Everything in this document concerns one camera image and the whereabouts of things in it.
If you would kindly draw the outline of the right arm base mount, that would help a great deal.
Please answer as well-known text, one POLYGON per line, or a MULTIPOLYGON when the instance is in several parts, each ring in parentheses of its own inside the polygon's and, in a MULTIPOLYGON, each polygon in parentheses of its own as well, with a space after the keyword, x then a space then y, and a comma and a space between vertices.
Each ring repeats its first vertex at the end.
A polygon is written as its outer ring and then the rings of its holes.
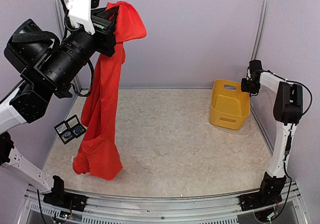
POLYGON ((286 176, 282 178, 271 177, 267 172, 264 173, 259 191, 239 196, 242 211, 261 208, 264 206, 281 202, 281 192, 286 183, 286 176))

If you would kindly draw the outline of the red t-shirt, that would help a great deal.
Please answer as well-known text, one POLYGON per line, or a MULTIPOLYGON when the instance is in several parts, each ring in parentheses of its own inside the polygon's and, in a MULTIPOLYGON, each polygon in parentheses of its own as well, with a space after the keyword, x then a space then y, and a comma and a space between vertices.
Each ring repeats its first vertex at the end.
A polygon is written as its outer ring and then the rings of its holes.
POLYGON ((115 131, 119 83, 126 52, 124 43, 146 37, 147 31, 137 10, 128 2, 108 3, 107 10, 117 7, 115 53, 112 57, 100 54, 95 65, 94 86, 86 98, 81 122, 87 127, 73 160, 76 174, 90 174, 113 180, 122 170, 116 147, 115 131))

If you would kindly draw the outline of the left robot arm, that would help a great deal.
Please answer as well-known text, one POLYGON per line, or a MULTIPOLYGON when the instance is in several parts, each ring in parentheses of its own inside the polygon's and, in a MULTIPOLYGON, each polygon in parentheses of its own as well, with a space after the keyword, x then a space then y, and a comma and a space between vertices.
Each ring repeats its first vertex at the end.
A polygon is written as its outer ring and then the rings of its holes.
POLYGON ((42 118, 52 96, 72 97, 72 80, 84 65, 90 64, 95 52, 109 57, 115 53, 118 11, 118 7, 93 10, 95 33, 89 34, 80 28, 64 40, 41 30, 28 19, 13 33, 4 50, 21 81, 0 102, 1 166, 25 178, 59 206, 70 201, 69 193, 64 191, 64 181, 43 173, 25 159, 15 148, 9 130, 42 118))

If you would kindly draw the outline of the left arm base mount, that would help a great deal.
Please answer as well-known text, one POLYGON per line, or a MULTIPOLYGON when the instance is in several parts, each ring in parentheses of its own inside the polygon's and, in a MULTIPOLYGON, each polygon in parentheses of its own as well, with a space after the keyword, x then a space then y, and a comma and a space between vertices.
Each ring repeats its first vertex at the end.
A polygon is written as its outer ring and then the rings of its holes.
POLYGON ((44 203, 51 204, 70 211, 84 212, 88 197, 81 194, 66 192, 64 181, 57 175, 53 176, 53 187, 50 193, 44 194, 44 203))

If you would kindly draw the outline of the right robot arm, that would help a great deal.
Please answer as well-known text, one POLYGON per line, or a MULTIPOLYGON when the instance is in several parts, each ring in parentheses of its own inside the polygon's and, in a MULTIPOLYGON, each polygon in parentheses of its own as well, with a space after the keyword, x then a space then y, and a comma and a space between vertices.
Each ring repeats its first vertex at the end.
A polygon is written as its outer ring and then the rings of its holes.
POLYGON ((256 96, 261 86, 276 93, 273 106, 273 117, 276 121, 275 145, 271 163, 255 199, 259 205, 266 206, 270 201, 280 197, 289 178, 287 167, 295 131, 301 118, 311 107, 309 103, 307 109, 303 110, 303 89, 308 91, 311 101, 313 97, 304 84, 280 77, 270 70, 264 70, 260 60, 251 60, 246 77, 241 80, 241 91, 256 96))

